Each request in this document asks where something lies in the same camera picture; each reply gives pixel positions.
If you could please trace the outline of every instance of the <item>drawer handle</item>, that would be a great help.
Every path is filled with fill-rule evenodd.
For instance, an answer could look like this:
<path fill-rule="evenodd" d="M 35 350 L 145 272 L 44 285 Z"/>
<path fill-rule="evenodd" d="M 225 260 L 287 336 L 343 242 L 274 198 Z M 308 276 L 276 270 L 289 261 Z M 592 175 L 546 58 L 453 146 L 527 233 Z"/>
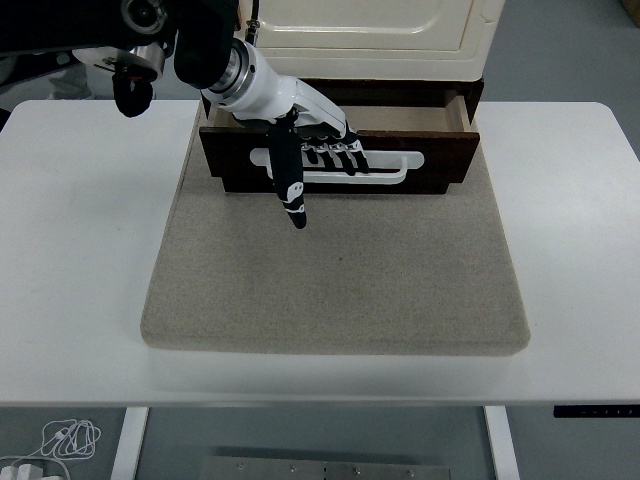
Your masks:
<path fill-rule="evenodd" d="M 365 152 L 370 168 L 392 170 L 390 172 L 356 173 L 355 176 L 345 172 L 329 172 L 319 170 L 305 170 L 305 183 L 338 183 L 350 185 L 397 185 L 404 181 L 409 170 L 415 170 L 424 165 L 424 156 L 420 152 L 404 151 L 376 151 Z M 258 167 L 265 167 L 269 178 L 273 178 L 269 152 L 266 148 L 254 148 L 249 155 L 251 163 Z M 313 167 L 306 159 L 303 166 Z"/>

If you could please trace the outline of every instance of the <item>gray floor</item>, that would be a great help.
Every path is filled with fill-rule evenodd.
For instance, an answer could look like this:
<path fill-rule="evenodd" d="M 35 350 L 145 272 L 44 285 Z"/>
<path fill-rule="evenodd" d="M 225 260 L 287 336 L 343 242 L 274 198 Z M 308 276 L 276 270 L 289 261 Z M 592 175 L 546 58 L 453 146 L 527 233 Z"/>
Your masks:
<path fill-rule="evenodd" d="M 448 467 L 494 478 L 481 408 L 152 409 L 138 480 L 199 478 L 207 455 Z"/>
<path fill-rule="evenodd" d="M 507 414 L 522 480 L 640 478 L 640 418 L 553 418 L 552 407 Z"/>
<path fill-rule="evenodd" d="M 640 156 L 640 29 L 633 25 L 618 0 L 507 0 L 485 68 L 485 80 L 484 100 L 603 103 L 612 109 L 636 154 Z M 98 98 L 109 98 L 108 77 L 90 71 L 89 82 Z M 29 98 L 46 98 L 49 91 L 50 85 L 46 79 L 20 85 L 0 95 L 0 108 L 12 109 Z M 198 98 L 197 91 L 181 85 L 175 79 L 171 64 L 167 65 L 167 75 L 156 86 L 156 92 L 157 98 L 161 99 Z M 17 449 L 22 451 L 21 445 L 26 450 L 32 450 L 26 443 L 16 444 L 17 437 L 14 435 L 17 434 L 11 432 L 23 432 L 22 435 L 28 437 L 25 440 L 36 442 L 33 449 L 37 448 L 40 428 L 46 423 L 43 421 L 57 418 L 58 412 L 57 409 L 40 409 L 37 414 L 25 415 L 16 410 L 1 409 L 0 455 L 14 453 Z M 113 414 L 122 415 L 122 411 L 117 410 Z M 238 421 L 242 422 L 242 428 L 248 435 L 246 422 L 255 414 L 255 411 L 249 412 L 249 416 L 242 420 L 242 413 L 235 411 L 229 414 L 227 420 L 240 418 Z M 81 416 L 77 411 L 73 415 Z M 202 415 L 200 417 L 198 412 L 193 413 L 191 420 L 178 430 L 175 419 L 171 419 L 171 412 L 152 411 L 142 458 L 141 479 L 151 478 L 143 475 L 156 468 L 156 461 L 151 460 L 150 449 L 162 449 L 170 441 L 176 441 L 176 437 L 171 437 L 172 432 L 178 432 L 184 449 L 197 446 L 198 436 L 207 438 L 208 429 L 219 432 L 215 430 L 215 423 L 206 421 L 208 417 L 204 416 L 214 414 L 203 411 Z M 556 420 L 552 417 L 551 408 L 547 407 L 511 408 L 509 417 L 522 478 L 525 480 L 630 479 L 640 476 L 638 420 Z M 294 430 L 296 425 L 311 422 L 314 414 L 299 411 L 292 418 L 295 421 L 292 420 L 291 430 Z M 402 423 L 408 419 L 409 416 L 397 418 L 397 421 Z M 118 422 L 112 420 L 107 422 L 111 422 L 109 428 L 113 432 L 109 435 L 110 440 L 105 437 L 101 441 L 101 447 L 108 451 L 115 451 L 117 441 Z M 376 442 L 385 437 L 379 424 L 365 422 L 360 427 L 372 438 L 377 437 Z M 291 448 L 285 440 L 287 429 L 278 432 L 282 436 L 279 445 L 284 445 L 278 448 Z M 330 433 L 325 429 L 323 435 L 329 438 Z M 300 432 L 295 432 L 295 435 L 294 438 L 302 442 L 304 435 Z M 356 443 L 350 443 L 351 438 L 336 438 L 334 445 L 338 450 L 334 451 L 356 451 L 357 448 L 353 446 Z M 230 441 L 216 442 L 213 443 L 234 446 Z M 393 445 L 390 444 L 391 452 L 396 448 Z M 426 444 L 412 445 L 412 455 L 424 452 L 426 447 Z M 381 452 L 381 447 L 371 448 L 360 452 L 385 453 Z M 164 456 L 164 464 L 169 465 L 171 458 L 169 451 Z M 104 474 L 107 470 L 110 472 L 110 468 L 107 469 L 104 464 L 91 465 L 91 474 L 81 472 L 79 467 L 72 470 L 73 479 L 108 478 Z"/>

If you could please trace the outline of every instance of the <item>wooden drawer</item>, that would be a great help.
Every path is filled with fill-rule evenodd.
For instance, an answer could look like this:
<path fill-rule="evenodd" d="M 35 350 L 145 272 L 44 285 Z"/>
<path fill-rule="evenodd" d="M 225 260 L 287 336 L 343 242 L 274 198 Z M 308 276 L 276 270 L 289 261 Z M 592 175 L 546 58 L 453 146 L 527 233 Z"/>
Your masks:
<path fill-rule="evenodd" d="M 394 185 L 307 183 L 308 193 L 442 194 L 464 180 L 480 136 L 470 120 L 482 82 L 305 80 L 346 112 L 366 151 L 420 152 L 424 164 Z M 227 192 L 272 192 L 264 167 L 250 160 L 266 148 L 265 131 L 238 125 L 217 110 L 200 129 L 211 174 Z M 372 173 L 388 171 L 372 168 Z"/>

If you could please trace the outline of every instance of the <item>silver metal ring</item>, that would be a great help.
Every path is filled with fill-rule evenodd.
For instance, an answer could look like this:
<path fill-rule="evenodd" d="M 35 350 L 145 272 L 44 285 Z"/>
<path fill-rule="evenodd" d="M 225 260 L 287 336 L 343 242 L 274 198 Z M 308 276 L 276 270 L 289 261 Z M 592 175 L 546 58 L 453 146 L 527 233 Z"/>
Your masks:
<path fill-rule="evenodd" d="M 255 63 L 251 61 L 249 50 L 245 43 L 237 38 L 233 39 L 232 55 L 229 66 L 224 75 L 209 90 L 215 94 L 219 102 L 230 98 L 242 97 L 253 83 L 255 77 Z"/>

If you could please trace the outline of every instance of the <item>beige felt pad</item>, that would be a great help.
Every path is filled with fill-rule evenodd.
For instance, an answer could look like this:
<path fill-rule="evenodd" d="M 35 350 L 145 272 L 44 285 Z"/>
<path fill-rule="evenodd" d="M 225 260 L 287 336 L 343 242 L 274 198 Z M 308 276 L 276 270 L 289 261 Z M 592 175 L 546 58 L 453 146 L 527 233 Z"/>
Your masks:
<path fill-rule="evenodd" d="M 149 286 L 153 347 L 509 355 L 527 327 L 480 149 L 442 196 L 227 194 L 197 135 Z"/>

